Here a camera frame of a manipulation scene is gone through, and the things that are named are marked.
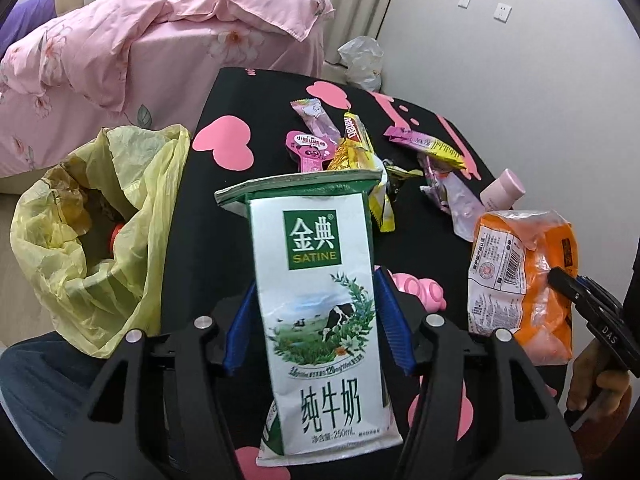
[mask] nutrition label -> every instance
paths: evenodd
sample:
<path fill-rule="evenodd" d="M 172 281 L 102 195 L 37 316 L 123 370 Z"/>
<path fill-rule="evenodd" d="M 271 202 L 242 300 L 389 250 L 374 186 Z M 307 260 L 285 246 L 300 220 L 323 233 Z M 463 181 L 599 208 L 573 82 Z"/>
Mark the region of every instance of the nutrition label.
<path fill-rule="evenodd" d="M 469 331 L 489 334 L 496 328 L 517 330 L 527 288 L 526 248 L 513 234 L 480 228 L 469 266 Z"/>

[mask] green logo label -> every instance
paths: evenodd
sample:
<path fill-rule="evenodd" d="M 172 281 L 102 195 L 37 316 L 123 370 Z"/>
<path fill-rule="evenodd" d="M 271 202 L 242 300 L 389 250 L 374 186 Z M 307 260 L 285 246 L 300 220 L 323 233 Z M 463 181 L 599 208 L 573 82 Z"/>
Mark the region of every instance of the green logo label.
<path fill-rule="evenodd" d="M 289 270 L 342 263 L 335 210 L 283 213 Z"/>

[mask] finger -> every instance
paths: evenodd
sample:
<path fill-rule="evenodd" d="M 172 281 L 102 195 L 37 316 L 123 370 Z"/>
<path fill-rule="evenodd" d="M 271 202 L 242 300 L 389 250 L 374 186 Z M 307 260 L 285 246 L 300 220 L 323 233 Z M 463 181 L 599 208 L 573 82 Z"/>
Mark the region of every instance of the finger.
<path fill-rule="evenodd" d="M 620 406 L 620 401 L 622 400 L 623 396 L 624 393 L 619 394 L 614 392 L 606 392 L 606 394 L 600 398 L 598 408 L 591 418 L 598 421 L 602 420 L 606 416 L 615 413 Z"/>
<path fill-rule="evenodd" d="M 566 401 L 567 409 L 570 411 L 584 410 L 591 395 L 597 352 L 590 350 L 590 348 L 587 348 L 574 361 L 574 376 L 571 379 Z"/>
<path fill-rule="evenodd" d="M 610 390 L 622 397 L 631 384 L 631 378 L 628 372 L 620 370 L 605 370 L 598 375 L 596 384 L 603 390 Z"/>

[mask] black table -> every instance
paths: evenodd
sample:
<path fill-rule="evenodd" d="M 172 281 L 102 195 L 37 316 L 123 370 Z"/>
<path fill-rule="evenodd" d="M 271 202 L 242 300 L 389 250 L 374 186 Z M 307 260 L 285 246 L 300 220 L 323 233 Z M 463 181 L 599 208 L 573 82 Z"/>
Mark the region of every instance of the black table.
<path fill-rule="evenodd" d="M 284 139 L 290 130 L 307 129 L 290 102 L 311 97 L 306 88 L 316 80 L 281 72 L 256 71 L 256 74 L 250 76 L 240 68 L 222 69 L 200 118 L 196 133 L 219 117 L 241 118 L 252 132 L 248 146 L 255 161 L 246 171 L 229 171 L 217 165 L 210 152 L 190 151 L 175 204 L 164 267 L 164 332 L 172 332 L 197 316 L 209 314 L 220 299 L 242 294 L 254 278 L 248 221 L 219 208 L 214 199 L 215 191 L 251 178 L 297 171 L 297 163 L 290 158 Z M 414 152 L 383 137 L 394 121 L 374 96 L 348 86 L 340 87 L 347 94 L 351 111 L 358 114 L 367 127 L 376 153 L 407 170 L 418 168 Z M 416 130 L 456 146 L 432 112 L 401 100 L 394 100 L 392 106 L 405 121 L 413 118 L 419 122 L 419 126 L 414 126 Z M 324 109 L 338 129 L 344 131 L 345 110 L 328 105 L 324 105 Z M 450 127 L 463 139 L 453 124 Z M 475 158 L 481 180 L 461 178 L 477 196 L 494 178 L 473 148 L 468 144 L 467 147 Z M 415 178 L 401 188 L 394 204 L 396 230 L 393 233 L 381 234 L 374 227 L 374 262 L 393 272 L 407 272 L 439 282 L 448 305 L 445 316 L 466 329 L 471 244 L 457 237 L 451 218 L 421 194 L 419 186 L 423 183 L 423 179 Z M 380 348 L 398 427 L 406 435 L 406 414 L 418 393 L 418 381 L 405 377 L 395 366 L 384 337 L 381 337 Z M 541 369 L 546 382 L 558 394 L 564 386 L 565 372 L 566 367 Z M 236 448 L 258 447 L 273 399 L 260 322 L 253 325 L 243 367 L 233 378 L 220 381 L 218 385 L 234 445 Z M 469 391 L 469 395 L 472 398 L 473 391 Z M 395 447 L 341 461 L 340 478 L 347 478 L 349 471 L 368 478 L 390 478 L 400 451 L 401 447 Z M 333 468 L 332 463 L 325 463 L 290 467 L 289 470 L 294 480 L 325 480 L 328 475 L 335 474 Z"/>

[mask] jeans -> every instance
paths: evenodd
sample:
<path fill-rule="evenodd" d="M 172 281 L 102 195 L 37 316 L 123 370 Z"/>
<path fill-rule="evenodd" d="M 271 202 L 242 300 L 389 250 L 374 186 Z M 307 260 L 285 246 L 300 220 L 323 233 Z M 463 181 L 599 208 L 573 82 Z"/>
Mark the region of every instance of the jeans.
<path fill-rule="evenodd" d="M 49 470 L 104 362 L 78 351 L 55 332 L 0 354 L 2 407 Z"/>

